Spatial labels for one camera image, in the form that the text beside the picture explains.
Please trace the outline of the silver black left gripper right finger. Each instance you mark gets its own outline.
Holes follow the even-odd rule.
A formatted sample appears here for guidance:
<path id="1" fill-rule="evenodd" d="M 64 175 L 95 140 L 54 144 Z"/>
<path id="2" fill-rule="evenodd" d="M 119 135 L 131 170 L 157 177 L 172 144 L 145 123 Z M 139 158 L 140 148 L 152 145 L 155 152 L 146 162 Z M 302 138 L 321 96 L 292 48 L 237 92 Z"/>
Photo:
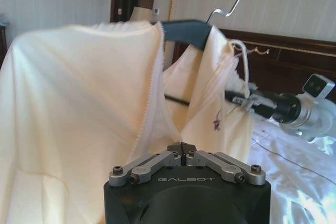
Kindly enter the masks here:
<path id="1" fill-rule="evenodd" d="M 187 166 L 208 167 L 226 182 L 264 185 L 266 174 L 260 165 L 247 165 L 224 153 L 198 151 L 194 145 L 182 144 L 183 163 Z"/>

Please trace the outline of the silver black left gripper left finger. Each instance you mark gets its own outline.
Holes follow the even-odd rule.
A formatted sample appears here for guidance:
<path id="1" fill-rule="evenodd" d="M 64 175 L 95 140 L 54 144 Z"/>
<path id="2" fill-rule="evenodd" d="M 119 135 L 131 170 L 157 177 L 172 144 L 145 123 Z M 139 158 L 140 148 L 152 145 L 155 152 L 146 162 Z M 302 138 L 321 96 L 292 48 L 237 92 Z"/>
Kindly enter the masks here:
<path id="1" fill-rule="evenodd" d="M 180 166 L 181 163 L 181 144 L 169 145 L 166 151 L 159 154 L 146 153 L 124 166 L 114 166 L 112 187 L 121 187 L 128 183 L 136 185 L 147 183 L 161 168 Z"/>

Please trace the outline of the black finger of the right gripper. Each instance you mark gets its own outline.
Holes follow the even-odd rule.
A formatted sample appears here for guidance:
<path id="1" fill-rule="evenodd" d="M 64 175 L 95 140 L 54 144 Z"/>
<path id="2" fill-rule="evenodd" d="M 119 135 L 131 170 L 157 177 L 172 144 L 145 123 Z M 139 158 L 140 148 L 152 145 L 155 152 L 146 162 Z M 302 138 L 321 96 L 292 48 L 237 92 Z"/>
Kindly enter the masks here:
<path id="1" fill-rule="evenodd" d="M 262 116 L 262 105 L 248 104 L 244 106 L 245 110 L 249 114 L 254 114 L 258 116 Z"/>
<path id="2" fill-rule="evenodd" d="M 248 97 L 245 97 L 245 95 L 242 93 L 225 90 L 225 99 L 239 106 L 248 106 L 248 105 L 258 106 L 259 105 L 259 101 L 256 96 L 256 93 L 251 93 Z"/>

